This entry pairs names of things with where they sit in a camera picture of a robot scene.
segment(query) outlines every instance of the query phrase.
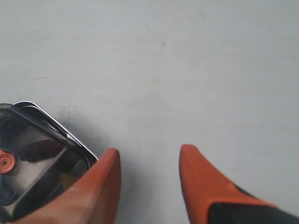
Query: floor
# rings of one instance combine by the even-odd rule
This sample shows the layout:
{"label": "floor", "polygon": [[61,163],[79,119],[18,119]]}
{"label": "floor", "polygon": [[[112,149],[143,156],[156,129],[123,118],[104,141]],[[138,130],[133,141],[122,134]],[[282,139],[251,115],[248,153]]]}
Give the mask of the floor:
{"label": "floor", "polygon": [[299,216],[299,1],[0,2],[0,102],[35,101],[121,152],[117,224],[187,224],[192,143]]}

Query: orange knob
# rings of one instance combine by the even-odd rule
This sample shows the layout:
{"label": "orange knob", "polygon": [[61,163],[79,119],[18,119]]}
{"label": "orange knob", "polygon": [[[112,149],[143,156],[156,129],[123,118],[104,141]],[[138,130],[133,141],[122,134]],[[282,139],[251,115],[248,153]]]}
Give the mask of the orange knob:
{"label": "orange knob", "polygon": [[0,149],[0,174],[7,174],[16,166],[16,160],[10,153],[4,152]]}

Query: orange cap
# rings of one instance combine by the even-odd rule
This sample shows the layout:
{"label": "orange cap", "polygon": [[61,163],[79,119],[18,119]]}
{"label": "orange cap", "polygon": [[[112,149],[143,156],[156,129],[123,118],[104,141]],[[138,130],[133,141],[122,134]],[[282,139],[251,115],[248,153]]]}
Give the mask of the orange cap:
{"label": "orange cap", "polygon": [[16,166],[16,160],[10,153],[0,149],[0,174],[11,172]]}

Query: metal container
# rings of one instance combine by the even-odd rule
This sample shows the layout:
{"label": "metal container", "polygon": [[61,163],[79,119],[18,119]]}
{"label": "metal container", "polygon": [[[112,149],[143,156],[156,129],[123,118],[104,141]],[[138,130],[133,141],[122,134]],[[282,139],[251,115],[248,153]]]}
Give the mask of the metal container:
{"label": "metal container", "polygon": [[35,103],[0,104],[0,223],[53,200],[96,160]]}

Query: white floor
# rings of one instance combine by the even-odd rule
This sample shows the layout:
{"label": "white floor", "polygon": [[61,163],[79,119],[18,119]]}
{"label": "white floor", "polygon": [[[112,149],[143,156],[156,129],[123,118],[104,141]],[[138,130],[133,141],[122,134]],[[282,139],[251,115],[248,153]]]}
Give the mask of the white floor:
{"label": "white floor", "polygon": [[299,1],[3,0],[0,102],[118,148],[117,224],[186,224],[183,143],[299,215]]}

